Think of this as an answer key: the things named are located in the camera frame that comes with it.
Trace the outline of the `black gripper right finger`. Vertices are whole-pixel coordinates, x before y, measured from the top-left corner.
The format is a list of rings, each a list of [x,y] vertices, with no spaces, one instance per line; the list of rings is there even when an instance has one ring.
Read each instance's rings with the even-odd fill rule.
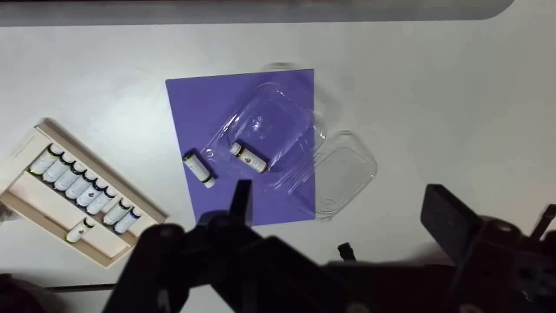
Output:
[[[454,261],[465,259],[468,247],[484,224],[463,200],[444,184],[428,184],[421,222],[440,248]]]

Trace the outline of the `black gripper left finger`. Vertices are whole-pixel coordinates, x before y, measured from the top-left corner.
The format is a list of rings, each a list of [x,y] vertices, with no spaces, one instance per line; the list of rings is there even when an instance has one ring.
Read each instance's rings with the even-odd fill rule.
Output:
[[[233,200],[230,205],[230,214],[242,222],[253,221],[253,181],[251,179],[240,179],[237,182]]]

